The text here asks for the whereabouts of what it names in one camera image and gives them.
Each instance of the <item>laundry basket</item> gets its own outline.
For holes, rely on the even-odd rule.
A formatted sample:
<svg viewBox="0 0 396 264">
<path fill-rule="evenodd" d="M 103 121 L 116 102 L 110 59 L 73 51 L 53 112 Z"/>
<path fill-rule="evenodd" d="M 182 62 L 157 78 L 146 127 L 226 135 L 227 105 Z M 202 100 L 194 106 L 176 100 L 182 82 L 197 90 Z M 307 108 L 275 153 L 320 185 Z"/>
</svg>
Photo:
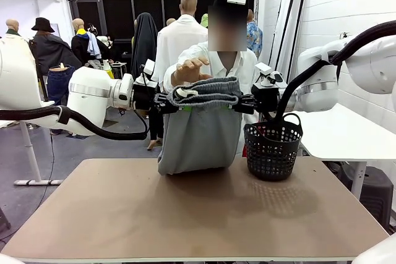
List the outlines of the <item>laundry basket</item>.
<svg viewBox="0 0 396 264">
<path fill-rule="evenodd" d="M 294 116 L 298 124 L 285 121 Z M 303 130 L 296 114 L 286 114 L 277 122 L 260 122 L 244 126 L 247 167 L 263 181 L 287 179 L 296 161 Z"/>
</svg>

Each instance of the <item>brown tabletop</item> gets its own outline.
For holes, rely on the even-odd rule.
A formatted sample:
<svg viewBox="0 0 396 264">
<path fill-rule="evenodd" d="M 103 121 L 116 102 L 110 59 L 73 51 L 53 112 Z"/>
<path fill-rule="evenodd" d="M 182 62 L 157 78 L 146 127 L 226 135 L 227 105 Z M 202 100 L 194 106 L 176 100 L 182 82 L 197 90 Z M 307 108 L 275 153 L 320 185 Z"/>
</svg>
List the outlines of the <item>brown tabletop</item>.
<svg viewBox="0 0 396 264">
<path fill-rule="evenodd" d="M 83 161 L 2 253 L 34 262 L 348 260 L 387 233 L 318 160 L 262 182 L 229 169 L 160 176 L 156 159 Z"/>
</svg>

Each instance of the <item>black plastic basket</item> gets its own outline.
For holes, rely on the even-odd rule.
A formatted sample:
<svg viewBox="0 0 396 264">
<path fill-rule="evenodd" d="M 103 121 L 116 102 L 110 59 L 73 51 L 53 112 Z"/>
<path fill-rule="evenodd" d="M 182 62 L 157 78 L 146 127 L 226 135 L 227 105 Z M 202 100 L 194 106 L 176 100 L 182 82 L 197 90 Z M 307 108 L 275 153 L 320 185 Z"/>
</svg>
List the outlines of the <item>black plastic basket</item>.
<svg viewBox="0 0 396 264">
<path fill-rule="evenodd" d="M 298 125 L 285 121 L 295 116 Z M 296 114 L 286 114 L 281 121 L 260 122 L 244 126 L 247 167 L 263 181 L 287 179 L 296 161 L 303 129 Z"/>
</svg>

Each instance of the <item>gray garment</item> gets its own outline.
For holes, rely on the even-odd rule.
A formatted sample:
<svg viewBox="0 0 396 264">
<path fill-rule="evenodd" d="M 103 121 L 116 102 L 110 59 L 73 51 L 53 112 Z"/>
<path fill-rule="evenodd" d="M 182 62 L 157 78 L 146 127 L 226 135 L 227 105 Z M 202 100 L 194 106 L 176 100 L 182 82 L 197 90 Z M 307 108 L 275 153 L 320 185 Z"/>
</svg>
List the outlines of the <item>gray garment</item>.
<svg viewBox="0 0 396 264">
<path fill-rule="evenodd" d="M 182 86 L 199 92 L 187 98 L 180 98 L 175 93 L 177 88 L 168 99 L 183 109 L 165 115 L 158 172 L 164 175 L 229 167 L 241 132 L 242 114 L 229 108 L 241 96 L 238 79 L 209 79 Z"/>
</svg>

